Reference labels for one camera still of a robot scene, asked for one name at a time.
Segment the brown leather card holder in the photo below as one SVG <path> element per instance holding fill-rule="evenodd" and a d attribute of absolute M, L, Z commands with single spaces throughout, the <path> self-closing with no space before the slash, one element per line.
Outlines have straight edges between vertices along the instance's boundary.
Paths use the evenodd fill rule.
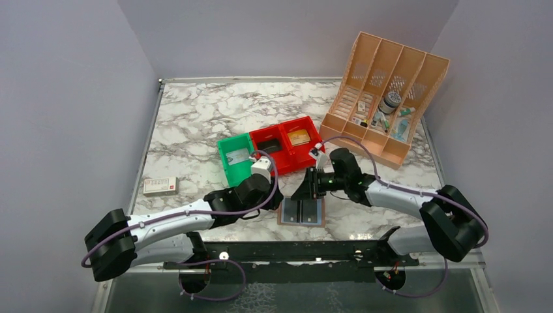
<path fill-rule="evenodd" d="M 278 209 L 277 223 L 285 226 L 325 226 L 324 199 L 293 201 L 284 198 Z"/>

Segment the green plastic bin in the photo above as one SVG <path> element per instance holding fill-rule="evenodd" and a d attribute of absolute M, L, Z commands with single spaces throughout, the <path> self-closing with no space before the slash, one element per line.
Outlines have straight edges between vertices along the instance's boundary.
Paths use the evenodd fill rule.
<path fill-rule="evenodd" d="M 238 186 L 251 176 L 250 155 L 254 152 L 254 146 L 249 133 L 219 140 L 217 147 L 230 187 Z"/>

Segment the red double plastic bin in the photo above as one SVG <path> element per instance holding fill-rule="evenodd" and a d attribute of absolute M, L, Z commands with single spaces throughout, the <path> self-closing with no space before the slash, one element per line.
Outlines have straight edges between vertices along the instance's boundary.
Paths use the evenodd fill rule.
<path fill-rule="evenodd" d="M 292 147 L 287 133 L 299 129 L 307 129 L 311 141 L 304 145 Z M 276 168 L 280 175 L 289 174 L 315 165 L 315 160 L 308 153 L 317 143 L 321 142 L 321 137 L 310 117 L 300 117 L 253 130 L 249 135 L 256 150 L 258 142 L 264 142 L 273 138 L 280 141 L 282 150 L 278 153 L 270 154 L 276 162 Z"/>

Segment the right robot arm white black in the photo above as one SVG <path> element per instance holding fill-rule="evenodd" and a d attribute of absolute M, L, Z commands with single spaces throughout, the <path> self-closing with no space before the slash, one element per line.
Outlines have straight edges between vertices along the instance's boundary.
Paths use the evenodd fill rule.
<path fill-rule="evenodd" d="M 376 256 L 384 265 L 392 265 L 402 256 L 417 252 L 435 252 L 446 260 L 460 262 L 470 250 L 488 239 L 486 224 L 453 186 L 414 190 L 385 183 L 375 175 L 362 172 L 347 148 L 332 151 L 330 161 L 332 172 L 317 167 L 306 169 L 292 200 L 315 200 L 341 190 L 354 203 L 392 209 L 423 222 L 422 226 L 393 228 L 379 239 Z"/>

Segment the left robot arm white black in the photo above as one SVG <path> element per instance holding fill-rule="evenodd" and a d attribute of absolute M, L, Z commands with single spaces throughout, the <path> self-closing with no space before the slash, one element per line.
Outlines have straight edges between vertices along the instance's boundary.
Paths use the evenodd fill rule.
<path fill-rule="evenodd" d="M 205 250 L 183 243 L 186 233 L 227 226 L 262 209 L 274 211 L 283 199 L 277 179 L 254 174 L 238 186 L 211 191 L 175 209 L 150 215 L 114 209 L 85 236 L 81 266 L 90 268 L 97 282 L 144 263 L 182 261 L 195 268 L 204 262 Z"/>

